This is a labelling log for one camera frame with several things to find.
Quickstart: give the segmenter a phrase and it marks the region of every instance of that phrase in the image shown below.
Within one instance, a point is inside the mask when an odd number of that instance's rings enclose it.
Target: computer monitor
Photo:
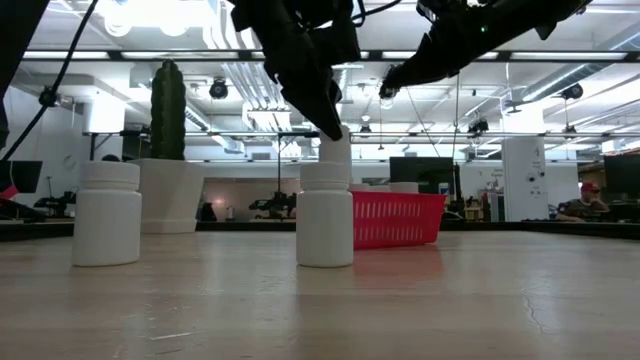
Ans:
[[[14,185],[21,194],[38,189],[42,161],[0,161],[0,192]]]
[[[391,182],[417,182],[423,194],[439,194],[439,185],[449,184],[453,193],[453,158],[392,157],[389,159]]]
[[[604,171],[607,192],[630,195],[640,193],[640,181],[635,176],[640,171],[640,155],[606,156]]]

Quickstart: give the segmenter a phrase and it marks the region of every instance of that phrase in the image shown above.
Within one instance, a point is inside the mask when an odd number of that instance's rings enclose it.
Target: white pot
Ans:
[[[180,160],[142,159],[143,234],[184,234],[196,230],[196,214],[204,186],[200,165]]]

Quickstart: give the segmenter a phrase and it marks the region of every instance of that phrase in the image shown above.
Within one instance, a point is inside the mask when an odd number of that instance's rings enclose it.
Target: table surface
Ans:
[[[144,238],[71,268],[70,239],[0,243],[0,359],[638,359],[640,244],[444,232],[297,267],[293,233]]]

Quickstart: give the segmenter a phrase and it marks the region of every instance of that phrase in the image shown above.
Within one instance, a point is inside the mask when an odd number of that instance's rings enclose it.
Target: red basket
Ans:
[[[438,238],[445,195],[352,194],[355,250],[424,245]]]

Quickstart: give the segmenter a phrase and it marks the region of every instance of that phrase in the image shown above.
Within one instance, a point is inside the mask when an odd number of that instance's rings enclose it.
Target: cactus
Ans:
[[[162,63],[151,84],[151,157],[184,160],[185,86],[171,60]]]

